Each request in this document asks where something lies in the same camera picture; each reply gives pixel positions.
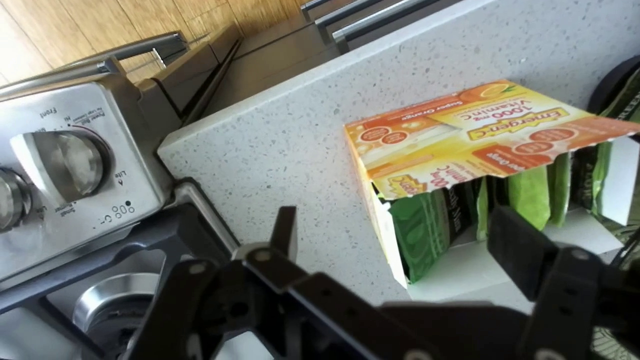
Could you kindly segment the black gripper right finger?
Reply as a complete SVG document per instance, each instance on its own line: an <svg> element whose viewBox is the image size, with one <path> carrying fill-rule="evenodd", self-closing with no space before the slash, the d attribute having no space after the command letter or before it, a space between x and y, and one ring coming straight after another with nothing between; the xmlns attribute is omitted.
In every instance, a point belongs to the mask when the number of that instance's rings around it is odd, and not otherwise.
<svg viewBox="0 0 640 360"><path fill-rule="evenodd" d="M557 246L510 207L489 214L488 252L527 299L535 301Z"/></svg>

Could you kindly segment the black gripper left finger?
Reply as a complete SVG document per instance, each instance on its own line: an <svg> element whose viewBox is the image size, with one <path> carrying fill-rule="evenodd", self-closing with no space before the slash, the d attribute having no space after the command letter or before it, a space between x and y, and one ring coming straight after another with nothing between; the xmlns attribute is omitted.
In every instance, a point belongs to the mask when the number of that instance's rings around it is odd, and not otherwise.
<svg viewBox="0 0 640 360"><path fill-rule="evenodd" d="M294 207L281 207L277 211L269 246L285 257L288 260L294 260L298 254L298 225L295 225L295 209Z"/></svg>

